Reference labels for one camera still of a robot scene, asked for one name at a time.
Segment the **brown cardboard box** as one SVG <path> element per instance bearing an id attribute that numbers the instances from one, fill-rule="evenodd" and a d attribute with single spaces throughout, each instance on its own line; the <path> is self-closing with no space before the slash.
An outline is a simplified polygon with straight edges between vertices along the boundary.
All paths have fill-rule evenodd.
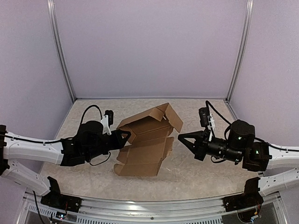
<path id="1" fill-rule="evenodd" d="M 129 145 L 119 151 L 114 172 L 118 176 L 157 176 L 172 151 L 173 130 L 181 132 L 183 121 L 170 103 L 158 105 L 120 122 L 117 129 L 129 131 Z"/>

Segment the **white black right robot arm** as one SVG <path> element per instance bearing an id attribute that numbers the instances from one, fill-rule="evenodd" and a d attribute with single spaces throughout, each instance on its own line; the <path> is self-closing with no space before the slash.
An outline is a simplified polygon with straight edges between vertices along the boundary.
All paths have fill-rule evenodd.
<path id="1" fill-rule="evenodd" d="M 276 168 L 289 168 L 283 173 L 252 178 L 245 183 L 245 192 L 239 196 L 239 203 L 249 207 L 257 200 L 257 194 L 269 195 L 287 189 L 299 182 L 299 148 L 272 145 L 255 136 L 255 127 L 242 120 L 236 120 L 225 130 L 227 139 L 216 138 L 212 131 L 180 134 L 178 140 L 203 161 L 209 155 L 224 161 L 241 163 L 242 168 L 252 172 L 264 172 Z"/>

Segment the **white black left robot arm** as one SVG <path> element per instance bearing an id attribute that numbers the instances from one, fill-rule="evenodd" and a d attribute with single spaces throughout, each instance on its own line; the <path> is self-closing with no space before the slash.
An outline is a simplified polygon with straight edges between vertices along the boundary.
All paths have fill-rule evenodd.
<path id="1" fill-rule="evenodd" d="M 91 159 L 124 148 L 131 133 L 111 131 L 103 121 L 80 124 L 75 136 L 59 140 L 41 140 L 17 136 L 0 127 L 0 175 L 45 196 L 53 206 L 65 204 L 57 181 L 43 177 L 17 162 L 18 159 L 43 161 L 63 167 L 89 163 Z"/>

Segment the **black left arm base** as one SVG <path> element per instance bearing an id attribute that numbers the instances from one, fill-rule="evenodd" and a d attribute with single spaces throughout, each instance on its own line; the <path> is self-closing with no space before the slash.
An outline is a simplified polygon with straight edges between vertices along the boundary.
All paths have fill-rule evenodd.
<path id="1" fill-rule="evenodd" d="M 57 180 L 50 176 L 48 176 L 47 179 L 50 182 L 50 191 L 42 196 L 41 204 L 64 211 L 78 213 L 82 199 L 80 197 L 62 194 Z"/>

